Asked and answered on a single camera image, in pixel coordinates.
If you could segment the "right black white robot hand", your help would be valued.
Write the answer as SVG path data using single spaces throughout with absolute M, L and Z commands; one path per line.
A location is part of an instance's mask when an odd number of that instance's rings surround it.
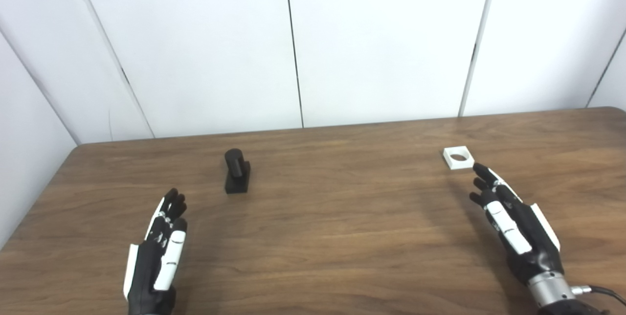
M 538 205 L 524 203 L 491 168 L 476 162 L 472 170 L 479 192 L 469 198 L 496 230 L 512 275 L 524 285 L 541 273 L 564 275 L 559 241 Z

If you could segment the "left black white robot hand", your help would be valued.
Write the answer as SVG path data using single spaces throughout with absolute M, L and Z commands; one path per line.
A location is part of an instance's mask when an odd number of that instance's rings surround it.
M 162 197 L 140 244 L 128 251 L 123 294 L 129 315 L 171 315 L 177 273 L 186 240 L 185 195 L 172 188 Z

